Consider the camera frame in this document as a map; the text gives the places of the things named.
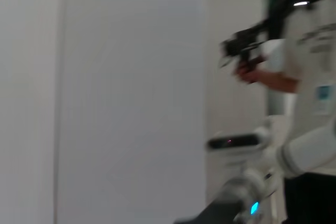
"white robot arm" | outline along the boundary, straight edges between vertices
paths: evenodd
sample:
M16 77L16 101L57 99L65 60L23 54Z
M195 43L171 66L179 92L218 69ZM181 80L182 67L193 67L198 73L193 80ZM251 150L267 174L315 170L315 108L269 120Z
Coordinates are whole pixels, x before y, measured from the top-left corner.
M268 127L258 128L251 134L210 140L211 150L239 153L262 149L262 157L229 180L196 218L176 224L259 223L258 205L277 189L280 179L300 176L336 158L336 120L280 147L269 143Z

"black pants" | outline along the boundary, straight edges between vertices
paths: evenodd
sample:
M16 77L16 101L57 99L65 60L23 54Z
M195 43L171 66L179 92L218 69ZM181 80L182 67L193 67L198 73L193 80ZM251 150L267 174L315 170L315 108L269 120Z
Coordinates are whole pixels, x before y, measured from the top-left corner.
M336 223L336 177L307 173L285 180L285 224Z

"white t-shirt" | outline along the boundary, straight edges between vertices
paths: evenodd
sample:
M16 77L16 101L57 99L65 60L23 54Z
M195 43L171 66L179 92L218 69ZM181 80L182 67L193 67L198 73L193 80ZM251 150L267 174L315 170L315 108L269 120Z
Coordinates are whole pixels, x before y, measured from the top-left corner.
M312 10L298 8L286 22L286 76L300 80L293 126L287 141L326 125L336 115L336 95L328 115L316 114L316 88L336 83L336 0L319 0ZM314 172L336 175L336 159Z

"white wall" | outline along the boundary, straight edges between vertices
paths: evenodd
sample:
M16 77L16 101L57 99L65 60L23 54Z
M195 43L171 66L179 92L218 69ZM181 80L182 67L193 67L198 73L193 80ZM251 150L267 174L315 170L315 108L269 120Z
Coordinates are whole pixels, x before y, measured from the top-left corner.
M270 71L281 71L283 67L283 39L271 40L264 44L264 52L268 56L267 69ZM293 115L296 95L283 94L281 92L268 90L268 113L270 115Z
M203 0L66 0L59 224L205 206Z
M59 0L0 0L0 223L53 221Z
M207 0L207 136L249 132L266 115L266 91L263 87L240 83L232 76L235 64L219 70L219 43L237 31L247 29L262 19L264 0ZM211 200L220 187L239 173L240 167L227 166L231 160L207 156L207 198ZM270 223L266 212L265 224Z

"blue led light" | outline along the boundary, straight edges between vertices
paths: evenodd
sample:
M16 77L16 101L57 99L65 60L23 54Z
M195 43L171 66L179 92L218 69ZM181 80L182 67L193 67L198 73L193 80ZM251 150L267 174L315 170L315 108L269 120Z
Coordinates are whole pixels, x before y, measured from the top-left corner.
M251 215L254 215L256 213L256 211L258 211L258 207L259 207L259 202L255 203L252 207L251 207Z

